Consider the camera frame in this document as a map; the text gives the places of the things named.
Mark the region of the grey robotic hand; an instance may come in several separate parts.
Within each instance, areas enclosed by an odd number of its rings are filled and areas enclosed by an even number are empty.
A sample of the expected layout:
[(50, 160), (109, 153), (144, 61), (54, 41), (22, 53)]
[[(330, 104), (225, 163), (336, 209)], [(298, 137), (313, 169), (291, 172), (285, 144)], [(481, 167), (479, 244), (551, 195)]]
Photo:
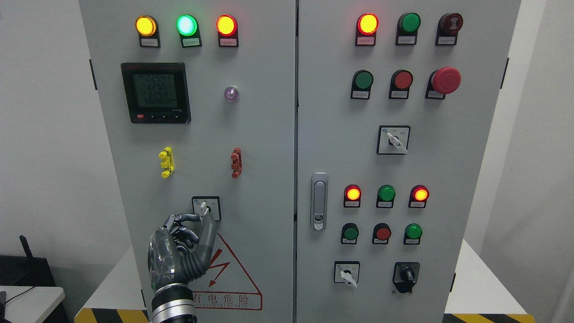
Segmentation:
[(154, 292), (204, 276), (216, 236), (217, 223), (208, 211), (170, 215), (150, 237), (148, 268)]

